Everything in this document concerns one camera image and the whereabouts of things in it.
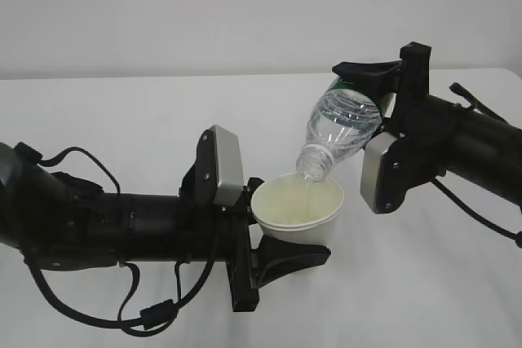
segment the white paper cup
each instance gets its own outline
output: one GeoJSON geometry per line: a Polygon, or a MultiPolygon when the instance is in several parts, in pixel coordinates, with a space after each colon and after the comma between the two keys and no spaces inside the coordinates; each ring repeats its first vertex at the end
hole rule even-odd
{"type": "Polygon", "coordinates": [[[299,174],[287,174],[262,184],[250,206],[265,235],[327,245],[343,201],[343,189],[331,178],[306,185],[299,174]]]}

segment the black cable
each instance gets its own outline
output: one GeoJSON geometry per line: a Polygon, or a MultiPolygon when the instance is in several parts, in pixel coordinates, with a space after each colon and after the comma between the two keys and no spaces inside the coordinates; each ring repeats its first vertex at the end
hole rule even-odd
{"type": "MultiPolygon", "coordinates": [[[[186,306],[200,292],[201,288],[207,281],[207,279],[210,275],[210,272],[212,271],[212,267],[215,264],[215,259],[217,257],[217,253],[218,253],[219,222],[216,221],[214,226],[215,226],[214,237],[212,240],[212,246],[210,248],[209,257],[206,260],[205,267],[203,268],[203,271],[201,272],[199,278],[197,279],[197,282],[194,284],[194,286],[190,289],[190,291],[184,297],[181,297],[181,281],[180,281],[180,276],[179,276],[179,267],[181,266],[181,264],[189,263],[190,261],[189,261],[189,259],[188,259],[188,261],[187,261],[187,259],[184,259],[184,260],[178,261],[175,264],[176,290],[177,290],[177,294],[178,294],[178,301],[175,303],[175,311],[173,312],[172,316],[159,328],[155,328],[153,330],[140,331],[140,330],[135,330],[133,328],[128,328],[127,326],[125,326],[125,327],[122,327],[122,331],[124,333],[126,333],[130,336],[133,336],[133,337],[151,337],[151,336],[155,336],[155,335],[165,331],[174,322],[179,309],[186,306]]],[[[139,268],[135,264],[128,263],[128,262],[126,262],[124,264],[124,266],[129,267],[130,270],[132,271],[132,285],[130,287],[129,293],[127,294],[125,300],[123,301],[122,305],[120,306],[120,309],[117,314],[118,319],[121,319],[123,308],[125,307],[125,305],[128,303],[128,301],[131,299],[131,297],[136,292],[136,289],[138,288],[138,283],[139,283],[139,268]]]]}
{"type": "Polygon", "coordinates": [[[177,262],[174,265],[174,275],[176,276],[176,292],[178,294],[178,302],[181,299],[181,276],[179,275],[179,267],[181,262],[177,262]]]}
{"type": "Polygon", "coordinates": [[[453,203],[455,203],[466,214],[474,218],[478,223],[485,225],[488,229],[493,230],[501,236],[509,238],[510,240],[516,239],[516,234],[514,232],[508,231],[505,228],[497,226],[495,223],[490,222],[488,219],[480,216],[477,212],[475,212],[473,209],[464,204],[462,200],[460,200],[453,192],[451,192],[447,187],[445,187],[438,179],[432,179],[431,183],[433,183],[433,185],[435,185],[441,192],[443,192],[453,203]]]}
{"type": "Polygon", "coordinates": [[[61,161],[64,160],[64,158],[70,153],[70,152],[81,152],[83,155],[88,156],[93,162],[96,163],[96,165],[107,175],[107,177],[110,178],[110,180],[113,182],[114,187],[116,187],[116,193],[118,196],[122,193],[122,190],[120,188],[120,184],[116,180],[116,178],[111,174],[110,171],[107,170],[107,168],[90,152],[88,152],[86,149],[81,147],[69,147],[65,148],[61,153],[59,153],[57,156],[47,159],[47,160],[40,160],[38,162],[39,165],[43,167],[53,167],[58,165],[61,161]]]}
{"type": "Polygon", "coordinates": [[[55,293],[52,291],[51,287],[47,283],[42,273],[42,270],[38,265],[38,260],[36,259],[36,256],[33,254],[31,245],[24,234],[24,230],[21,226],[21,223],[19,222],[18,217],[16,216],[16,212],[12,208],[6,189],[1,182],[0,210],[2,211],[4,218],[7,220],[10,229],[12,229],[16,238],[18,239],[20,252],[24,256],[25,263],[27,264],[27,267],[29,268],[31,275],[33,276],[34,282],[40,289],[40,292],[42,293],[43,297],[55,310],[65,315],[66,317],[69,317],[70,319],[74,319],[75,321],[81,322],[82,324],[87,324],[97,328],[120,329],[122,328],[122,325],[128,328],[142,325],[141,318],[127,319],[121,322],[117,320],[99,319],[96,317],[91,317],[90,315],[85,315],[64,304],[55,295],[55,293]]]}
{"type": "MultiPolygon", "coordinates": [[[[130,262],[124,262],[123,266],[128,267],[130,269],[130,271],[132,272],[132,284],[130,286],[129,293],[127,294],[127,296],[123,300],[122,304],[120,305],[119,310],[117,311],[117,321],[118,322],[122,321],[123,308],[126,306],[128,301],[130,301],[132,296],[135,294],[136,289],[138,289],[138,285],[139,285],[139,268],[138,268],[138,266],[133,263],[130,263],[130,262]]],[[[175,320],[175,316],[172,317],[171,319],[169,319],[159,328],[156,328],[153,330],[146,330],[146,331],[134,330],[132,328],[128,328],[128,327],[122,325],[122,331],[133,337],[151,337],[151,336],[155,336],[155,335],[163,332],[164,330],[166,330],[169,326],[172,325],[174,320],[175,320]]]]}
{"type": "Polygon", "coordinates": [[[464,86],[462,86],[460,83],[454,83],[452,84],[449,89],[456,95],[459,95],[463,97],[467,102],[469,102],[471,105],[473,105],[474,108],[476,108],[479,112],[482,112],[486,116],[489,116],[491,118],[494,118],[495,120],[505,122],[507,121],[500,117],[497,113],[495,113],[493,110],[488,108],[486,105],[481,103],[470,91],[468,91],[464,86]]]}

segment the clear plastic bottle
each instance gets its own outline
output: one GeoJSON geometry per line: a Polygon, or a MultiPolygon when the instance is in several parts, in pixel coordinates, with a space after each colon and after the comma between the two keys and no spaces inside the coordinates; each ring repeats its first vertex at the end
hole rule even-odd
{"type": "Polygon", "coordinates": [[[312,110],[297,171],[307,180],[323,181],[336,164],[368,143],[382,121],[371,99],[336,79],[312,110]]]}

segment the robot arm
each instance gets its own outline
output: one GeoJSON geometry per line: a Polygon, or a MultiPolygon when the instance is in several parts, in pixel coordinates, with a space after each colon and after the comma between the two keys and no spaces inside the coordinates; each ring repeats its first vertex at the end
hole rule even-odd
{"type": "Polygon", "coordinates": [[[196,161],[179,196],[121,193],[116,179],[81,148],[68,148],[44,161],[23,143],[15,148],[0,143],[0,241],[20,250],[42,295],[60,313],[91,326],[148,337],[172,324],[206,282],[215,262],[226,263],[234,311],[254,311],[264,285],[326,262],[330,251],[324,246],[263,236],[259,247],[252,249],[249,226],[255,220],[250,198],[262,182],[251,178],[244,185],[237,136],[219,126],[201,135],[196,161]],[[90,157],[112,179],[116,193],[42,168],[60,163],[70,152],[90,157]],[[122,320],[122,309],[139,282],[139,269],[132,261],[177,261],[178,300],[122,320]],[[193,288],[181,296],[179,264],[190,261],[204,261],[206,266],[193,288]],[[133,284],[115,320],[97,319],[66,306],[42,273],[117,263],[131,269],[133,284]],[[134,329],[138,326],[145,330],[134,329]]]}
{"type": "Polygon", "coordinates": [[[433,183],[475,220],[522,246],[522,233],[482,218],[436,179],[448,170],[521,206],[522,131],[458,83],[450,90],[468,101],[467,108],[429,95],[430,53],[429,46],[412,42],[402,48],[402,61],[384,71],[376,73],[374,64],[334,68],[345,80],[368,86],[375,99],[396,94],[391,116],[365,146],[361,195],[374,213],[389,214],[409,189],[433,183]]]}

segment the white table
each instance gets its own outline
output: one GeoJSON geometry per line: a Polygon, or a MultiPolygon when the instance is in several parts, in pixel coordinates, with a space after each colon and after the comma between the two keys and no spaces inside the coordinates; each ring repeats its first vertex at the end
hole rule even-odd
{"type": "MultiPolygon", "coordinates": [[[[141,77],[0,81],[0,139],[52,156],[71,145],[92,151],[124,192],[177,194],[201,132],[218,123],[238,134],[245,176],[294,169],[307,116],[332,74],[141,77]]],[[[431,73],[431,92],[460,81],[508,121],[522,125],[522,81],[501,69],[431,73]]],[[[223,264],[166,333],[149,340],[89,328],[51,309],[21,256],[0,247],[0,345],[131,347],[492,347],[522,344],[522,250],[471,220],[426,185],[391,215],[373,215],[359,196],[362,155],[334,177],[346,192],[332,257],[310,275],[261,289],[252,314],[233,314],[223,264]]],[[[60,167],[112,191],[86,158],[60,167]]],[[[460,178],[443,182],[512,231],[520,211],[460,178]]],[[[182,268],[186,292],[202,264],[182,268]]],[[[175,295],[169,263],[142,264],[126,316],[175,295]]],[[[127,269],[47,273],[71,306],[114,319],[127,269]]]]}

